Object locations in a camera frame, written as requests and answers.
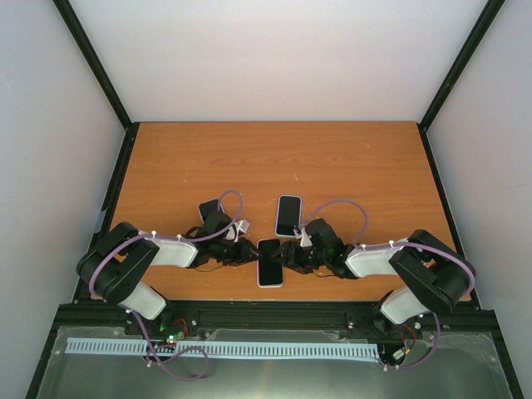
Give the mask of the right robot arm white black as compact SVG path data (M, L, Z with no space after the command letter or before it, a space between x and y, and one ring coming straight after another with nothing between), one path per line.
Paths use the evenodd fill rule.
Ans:
M383 336L397 334L420 315L451 313L475 287L474 267L424 229L374 245L343 243L324 219L296 232L294 240L264 250L264 257L300 274L324 266L337 278L389 275L402 280L403 287L385 294L372 310L372 324Z

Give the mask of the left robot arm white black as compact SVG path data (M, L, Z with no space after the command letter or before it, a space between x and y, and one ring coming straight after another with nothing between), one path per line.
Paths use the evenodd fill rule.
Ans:
M154 334L167 333L175 312L162 293L142 282L151 266L198 268L210 260L221 266L240 266L261 258L259 249L244 237L246 220L234 221L213 210L183 235L144 232L122 222L89 249L76 266L91 294L137 313Z

